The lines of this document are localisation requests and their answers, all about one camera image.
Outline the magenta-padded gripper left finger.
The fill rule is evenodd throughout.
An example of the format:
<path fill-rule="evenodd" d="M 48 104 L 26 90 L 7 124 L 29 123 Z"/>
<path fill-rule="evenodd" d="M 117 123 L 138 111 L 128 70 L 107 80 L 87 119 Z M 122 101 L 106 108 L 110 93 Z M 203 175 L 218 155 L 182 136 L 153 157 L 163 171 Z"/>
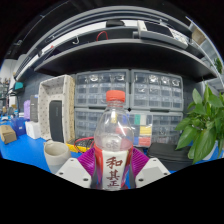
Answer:
<path fill-rule="evenodd" d="M 94 189 L 97 185 L 94 149 L 88 150 L 78 158 L 68 159 L 56 175 L 81 187 Z"/>

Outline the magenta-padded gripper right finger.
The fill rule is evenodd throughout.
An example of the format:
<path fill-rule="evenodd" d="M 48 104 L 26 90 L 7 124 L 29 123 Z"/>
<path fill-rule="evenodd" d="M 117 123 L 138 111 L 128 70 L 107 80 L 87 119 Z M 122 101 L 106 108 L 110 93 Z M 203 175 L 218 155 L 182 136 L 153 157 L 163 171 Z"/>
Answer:
<path fill-rule="evenodd" d="M 168 169 L 156 157 L 149 158 L 134 148 L 129 168 L 131 189 L 144 187 L 170 174 Z"/>

